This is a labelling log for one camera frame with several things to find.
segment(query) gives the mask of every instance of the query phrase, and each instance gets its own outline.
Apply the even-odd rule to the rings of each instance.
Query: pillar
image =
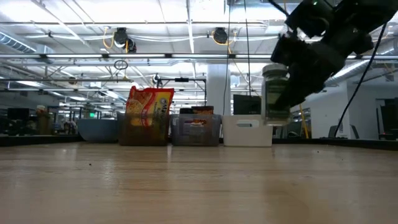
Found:
[[[231,114],[230,76],[231,72],[229,70],[229,67],[227,68],[226,64],[208,65],[207,105],[214,106],[214,114],[220,114],[220,115]]]

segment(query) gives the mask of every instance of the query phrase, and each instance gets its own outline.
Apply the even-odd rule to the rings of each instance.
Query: plastic storage bin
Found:
[[[170,117],[149,116],[155,125],[132,125],[132,120],[140,120],[140,115],[118,113],[118,139],[121,146],[166,146],[169,142]]]
[[[172,114],[172,143],[175,146],[217,146],[221,115]]]
[[[270,147],[272,130],[264,125],[261,115],[223,116],[225,146]]]

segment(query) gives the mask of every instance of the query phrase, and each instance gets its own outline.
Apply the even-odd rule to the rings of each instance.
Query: glass jar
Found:
[[[262,101],[261,116],[264,124],[269,126],[283,126],[289,123],[290,108],[274,109],[274,104],[284,91],[288,83],[287,67],[282,64],[266,65],[262,69]]]

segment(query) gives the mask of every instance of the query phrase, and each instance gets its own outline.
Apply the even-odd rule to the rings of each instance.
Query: wooden table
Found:
[[[335,146],[0,149],[0,223],[397,223],[398,153]]]

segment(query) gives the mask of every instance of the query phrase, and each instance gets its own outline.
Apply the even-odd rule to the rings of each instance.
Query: yellow pole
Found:
[[[308,129],[307,129],[307,124],[305,123],[305,118],[304,118],[304,112],[303,112],[303,108],[301,107],[300,104],[300,113],[301,113],[301,119],[302,119],[302,123],[304,126],[304,132],[305,132],[305,138],[308,139]]]

